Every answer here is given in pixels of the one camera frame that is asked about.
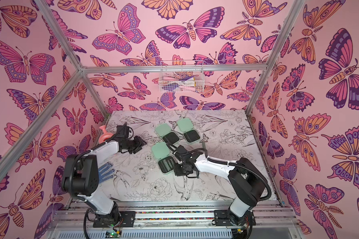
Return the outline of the green circuit board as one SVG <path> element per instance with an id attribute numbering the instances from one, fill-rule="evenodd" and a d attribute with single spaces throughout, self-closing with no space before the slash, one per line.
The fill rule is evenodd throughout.
<path id="1" fill-rule="evenodd" d="M 121 238 L 121 231 L 118 231 L 118 230 L 106 231 L 105 238 L 106 239 L 119 239 L 119 238 Z"/>

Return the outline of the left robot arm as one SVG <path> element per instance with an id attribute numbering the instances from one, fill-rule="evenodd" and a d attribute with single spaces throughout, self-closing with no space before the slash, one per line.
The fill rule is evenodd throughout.
<path id="1" fill-rule="evenodd" d="M 82 153 L 71 154 L 65 161 L 61 188 L 71 198 L 86 203 L 97 215 L 111 215 L 116 203 L 98 190 L 100 176 L 98 166 L 117 153 L 136 154 L 147 143 L 134 136 L 127 124 L 117 126 L 115 134 L 105 133 L 100 143 Z"/>

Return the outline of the green nail clipper case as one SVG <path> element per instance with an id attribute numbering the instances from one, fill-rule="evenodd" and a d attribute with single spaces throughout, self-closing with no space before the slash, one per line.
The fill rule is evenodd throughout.
<path id="1" fill-rule="evenodd" d="M 152 146 L 152 154 L 162 174 L 169 174 L 174 170 L 175 159 L 165 142 L 158 142 Z"/>

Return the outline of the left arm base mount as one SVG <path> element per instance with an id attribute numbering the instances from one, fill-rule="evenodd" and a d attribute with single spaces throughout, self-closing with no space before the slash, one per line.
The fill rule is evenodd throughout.
<path id="1" fill-rule="evenodd" d="M 94 228 L 132 228 L 135 222 L 136 211 L 121 211 L 116 214 L 98 215 L 96 214 L 93 223 Z"/>

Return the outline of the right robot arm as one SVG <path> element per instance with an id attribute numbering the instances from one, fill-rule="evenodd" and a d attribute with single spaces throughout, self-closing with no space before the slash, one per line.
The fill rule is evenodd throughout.
<path id="1" fill-rule="evenodd" d="M 235 192 L 229 206 L 231 216 L 240 219 L 261 201 L 271 198 L 272 191 L 267 179 L 245 157 L 239 160 L 224 160 L 208 155 L 205 148 L 188 151 L 183 146 L 167 143 L 178 160 L 174 165 L 175 176 L 199 178 L 200 173 L 213 174 L 228 180 Z"/>

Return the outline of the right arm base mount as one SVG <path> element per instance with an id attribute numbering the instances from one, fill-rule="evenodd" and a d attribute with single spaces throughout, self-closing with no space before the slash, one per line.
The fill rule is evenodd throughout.
<path id="1" fill-rule="evenodd" d="M 214 219 L 211 221 L 216 226 L 237 226 L 248 227 L 255 226 L 254 214 L 251 211 L 246 211 L 241 217 L 233 214 L 229 210 L 214 210 Z"/>

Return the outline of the pink watering can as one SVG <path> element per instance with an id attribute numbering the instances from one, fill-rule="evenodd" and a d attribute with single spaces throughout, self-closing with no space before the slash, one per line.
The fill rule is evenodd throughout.
<path id="1" fill-rule="evenodd" d="M 101 143 L 105 142 L 106 140 L 110 139 L 113 136 L 113 134 L 106 130 L 105 125 L 102 125 L 99 128 L 102 130 L 102 135 L 99 137 L 98 143 L 101 144 Z"/>

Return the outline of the blue dotted work glove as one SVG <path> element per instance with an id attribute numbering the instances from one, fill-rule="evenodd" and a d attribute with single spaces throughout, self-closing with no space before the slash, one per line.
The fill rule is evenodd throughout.
<path id="1" fill-rule="evenodd" d="M 100 184 L 110 179 L 113 179 L 115 176 L 115 169 L 113 168 L 113 164 L 110 162 L 103 164 L 98 168 L 98 174 Z"/>

